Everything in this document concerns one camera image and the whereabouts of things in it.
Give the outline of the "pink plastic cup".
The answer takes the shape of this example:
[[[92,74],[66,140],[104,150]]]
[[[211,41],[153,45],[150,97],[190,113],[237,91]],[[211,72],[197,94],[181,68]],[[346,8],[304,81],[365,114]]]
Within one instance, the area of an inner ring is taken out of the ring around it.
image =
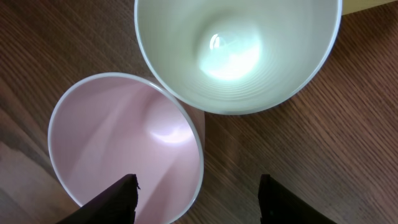
[[[128,174],[137,177],[137,223],[172,223],[203,182],[205,114],[155,80],[108,72],[71,86],[48,129],[53,169],[84,206]]]

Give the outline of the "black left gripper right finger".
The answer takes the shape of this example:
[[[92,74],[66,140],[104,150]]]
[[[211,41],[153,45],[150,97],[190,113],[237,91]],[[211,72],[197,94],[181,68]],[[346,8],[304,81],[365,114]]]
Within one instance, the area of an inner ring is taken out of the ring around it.
[[[261,224],[336,224],[269,174],[262,174],[258,201]]]

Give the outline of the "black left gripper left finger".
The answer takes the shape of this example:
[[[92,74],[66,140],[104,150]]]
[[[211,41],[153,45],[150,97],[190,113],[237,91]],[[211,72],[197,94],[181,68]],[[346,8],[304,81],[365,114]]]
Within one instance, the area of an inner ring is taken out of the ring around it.
[[[127,174],[57,224],[134,224],[139,185]]]

